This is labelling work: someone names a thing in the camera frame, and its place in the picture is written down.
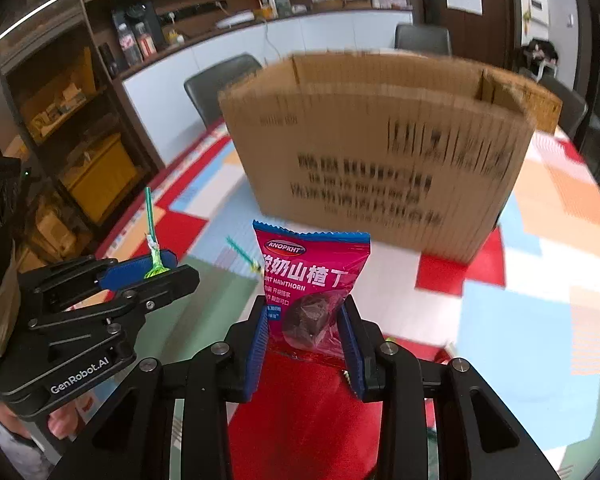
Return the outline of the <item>person's left hand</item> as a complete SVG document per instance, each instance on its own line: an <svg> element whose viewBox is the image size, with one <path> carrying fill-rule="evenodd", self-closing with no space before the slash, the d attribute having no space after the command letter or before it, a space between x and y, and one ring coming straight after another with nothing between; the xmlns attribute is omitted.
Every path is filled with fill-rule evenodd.
<svg viewBox="0 0 600 480"><path fill-rule="evenodd" d="M47 427L57 439L71 437L78 430L80 416L76 404L71 401L48 416ZM16 414L4 403L0 402L0 423L12 434L31 440L30 432Z"/></svg>

